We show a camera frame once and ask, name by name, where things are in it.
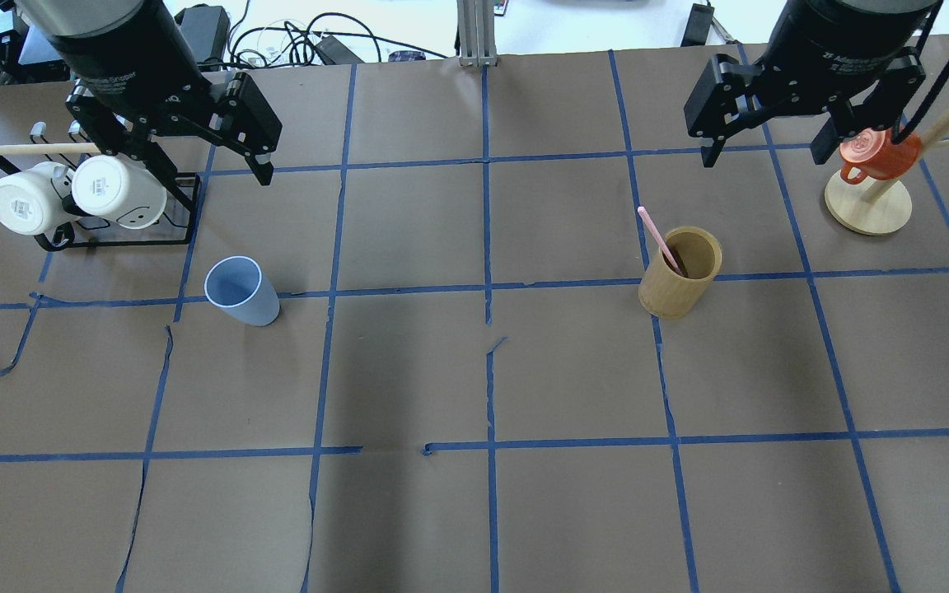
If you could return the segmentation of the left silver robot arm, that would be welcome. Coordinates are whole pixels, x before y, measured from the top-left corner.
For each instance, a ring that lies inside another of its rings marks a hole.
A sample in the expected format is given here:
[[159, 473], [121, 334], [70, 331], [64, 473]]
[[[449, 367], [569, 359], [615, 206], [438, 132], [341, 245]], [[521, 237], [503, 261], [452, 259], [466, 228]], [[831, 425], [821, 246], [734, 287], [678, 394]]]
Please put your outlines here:
[[162, 184], [177, 168], [157, 138], [201, 138], [241, 155], [262, 185], [282, 121], [247, 72], [199, 71], [161, 1], [19, 1], [77, 76], [68, 112], [103, 154], [142, 162]]

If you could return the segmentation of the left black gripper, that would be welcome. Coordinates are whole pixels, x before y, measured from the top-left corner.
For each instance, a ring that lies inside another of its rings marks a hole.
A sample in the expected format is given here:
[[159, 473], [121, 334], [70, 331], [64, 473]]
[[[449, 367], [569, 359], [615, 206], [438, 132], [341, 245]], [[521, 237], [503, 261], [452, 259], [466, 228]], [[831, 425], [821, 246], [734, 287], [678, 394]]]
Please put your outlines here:
[[161, 1], [48, 1], [44, 33], [77, 78], [65, 105], [103, 154], [163, 166], [156, 138], [201, 138], [273, 179], [283, 124], [256, 80], [212, 84]]

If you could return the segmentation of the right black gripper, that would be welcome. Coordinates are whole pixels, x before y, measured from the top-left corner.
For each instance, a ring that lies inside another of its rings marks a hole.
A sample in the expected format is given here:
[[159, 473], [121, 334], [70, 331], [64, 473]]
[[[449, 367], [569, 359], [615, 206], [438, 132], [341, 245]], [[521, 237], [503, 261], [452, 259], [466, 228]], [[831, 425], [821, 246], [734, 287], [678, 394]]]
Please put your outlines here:
[[899, 120], [926, 74], [910, 38], [934, 1], [788, 1], [753, 63], [713, 55], [683, 105], [702, 166], [767, 120], [827, 116], [810, 145], [824, 165], [844, 140]]

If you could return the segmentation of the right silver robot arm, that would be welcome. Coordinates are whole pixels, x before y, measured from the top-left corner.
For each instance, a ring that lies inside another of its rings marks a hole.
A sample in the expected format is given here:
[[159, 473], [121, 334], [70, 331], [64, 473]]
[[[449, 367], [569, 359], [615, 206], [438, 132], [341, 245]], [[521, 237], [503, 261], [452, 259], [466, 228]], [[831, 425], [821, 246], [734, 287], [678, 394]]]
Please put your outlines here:
[[811, 142], [818, 165], [859, 133], [891, 128], [925, 82], [909, 41], [932, 10], [931, 1], [788, 1], [754, 63], [714, 55], [690, 92], [683, 115], [702, 165], [773, 118], [827, 115]]

